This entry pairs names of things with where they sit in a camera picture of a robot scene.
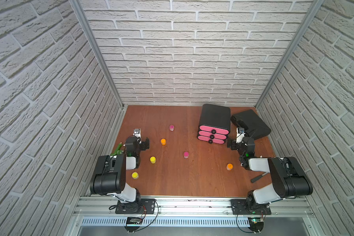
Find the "yellow paint can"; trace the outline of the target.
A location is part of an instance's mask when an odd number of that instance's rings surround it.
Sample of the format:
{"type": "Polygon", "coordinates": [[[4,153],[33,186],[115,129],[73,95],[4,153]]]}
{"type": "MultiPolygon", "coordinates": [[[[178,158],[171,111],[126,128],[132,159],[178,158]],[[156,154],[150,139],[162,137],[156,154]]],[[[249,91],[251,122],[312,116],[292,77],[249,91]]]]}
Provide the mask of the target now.
{"type": "Polygon", "coordinates": [[[133,177],[134,179],[138,179],[138,178],[139,178],[139,174],[138,174],[137,172],[133,172],[133,173],[132,173],[132,177],[133,177]]]}
{"type": "Polygon", "coordinates": [[[151,162],[152,164],[155,164],[155,163],[156,163],[156,158],[155,158],[154,156],[152,156],[152,157],[150,158],[150,162],[151,162]]]}

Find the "pink top drawer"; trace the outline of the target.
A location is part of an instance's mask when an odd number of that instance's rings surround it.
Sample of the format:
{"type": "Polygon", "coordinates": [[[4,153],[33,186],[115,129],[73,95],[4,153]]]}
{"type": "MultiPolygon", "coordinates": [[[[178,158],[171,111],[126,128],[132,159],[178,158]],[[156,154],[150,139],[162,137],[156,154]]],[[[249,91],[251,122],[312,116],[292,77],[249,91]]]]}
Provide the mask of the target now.
{"type": "Polygon", "coordinates": [[[215,131],[215,134],[222,134],[222,135],[228,135],[230,133],[229,130],[227,130],[227,129],[211,127],[211,126],[206,126],[206,125],[199,126],[199,129],[201,131],[206,131],[206,132],[210,132],[210,133],[215,131]]]}

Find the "black drawer cabinet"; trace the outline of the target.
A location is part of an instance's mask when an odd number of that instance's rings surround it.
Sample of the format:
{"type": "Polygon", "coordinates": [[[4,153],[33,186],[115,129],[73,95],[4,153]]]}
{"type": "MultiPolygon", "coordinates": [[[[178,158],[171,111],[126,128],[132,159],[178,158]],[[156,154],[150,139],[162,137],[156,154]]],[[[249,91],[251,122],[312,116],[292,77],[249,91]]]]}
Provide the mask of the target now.
{"type": "Polygon", "coordinates": [[[199,126],[206,125],[211,127],[231,130],[231,110],[229,107],[204,104],[199,120],[199,126]]]}

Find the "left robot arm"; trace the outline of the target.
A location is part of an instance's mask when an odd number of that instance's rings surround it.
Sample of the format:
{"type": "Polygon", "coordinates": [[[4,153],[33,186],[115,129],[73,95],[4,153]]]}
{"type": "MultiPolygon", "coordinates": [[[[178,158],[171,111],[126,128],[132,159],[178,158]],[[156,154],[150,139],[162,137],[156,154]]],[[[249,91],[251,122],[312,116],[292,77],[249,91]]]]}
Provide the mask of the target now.
{"type": "Polygon", "coordinates": [[[129,136],[124,151],[115,155],[99,156],[89,188],[91,194],[111,196],[118,203],[109,207],[116,214],[146,214],[147,204],[142,201],[138,189],[126,183],[126,171],[140,167],[140,152],[149,149],[149,138],[141,140],[140,134],[129,136]]]}

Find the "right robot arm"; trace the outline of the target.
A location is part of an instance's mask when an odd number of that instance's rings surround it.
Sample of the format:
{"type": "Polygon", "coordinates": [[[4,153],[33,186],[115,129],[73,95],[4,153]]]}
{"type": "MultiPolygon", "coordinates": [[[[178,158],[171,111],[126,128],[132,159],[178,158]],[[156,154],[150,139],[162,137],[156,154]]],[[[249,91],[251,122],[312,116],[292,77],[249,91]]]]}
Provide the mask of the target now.
{"type": "Polygon", "coordinates": [[[271,177],[271,184],[249,191],[246,199],[231,200],[233,214],[270,215],[270,203],[313,193],[313,184],[295,157],[256,157],[251,137],[244,137],[240,142],[230,139],[227,147],[239,153],[244,169],[270,174],[271,177]]]}

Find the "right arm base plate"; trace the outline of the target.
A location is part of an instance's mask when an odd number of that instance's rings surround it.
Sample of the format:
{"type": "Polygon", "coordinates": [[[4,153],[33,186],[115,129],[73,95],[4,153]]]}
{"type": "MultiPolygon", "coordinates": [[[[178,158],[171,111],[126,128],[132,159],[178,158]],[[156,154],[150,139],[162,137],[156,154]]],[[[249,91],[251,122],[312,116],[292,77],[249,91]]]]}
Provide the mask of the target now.
{"type": "Polygon", "coordinates": [[[231,199],[230,203],[233,215],[271,215],[269,204],[258,204],[247,199],[231,199]]]}

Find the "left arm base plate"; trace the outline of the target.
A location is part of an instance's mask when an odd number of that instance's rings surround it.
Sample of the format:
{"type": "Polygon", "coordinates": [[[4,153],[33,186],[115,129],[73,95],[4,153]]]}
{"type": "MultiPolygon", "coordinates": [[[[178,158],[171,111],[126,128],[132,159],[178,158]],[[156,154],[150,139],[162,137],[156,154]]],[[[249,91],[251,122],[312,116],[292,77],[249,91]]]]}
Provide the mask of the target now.
{"type": "Polygon", "coordinates": [[[121,203],[118,201],[116,214],[154,214],[155,199],[141,199],[139,202],[121,203]]]}

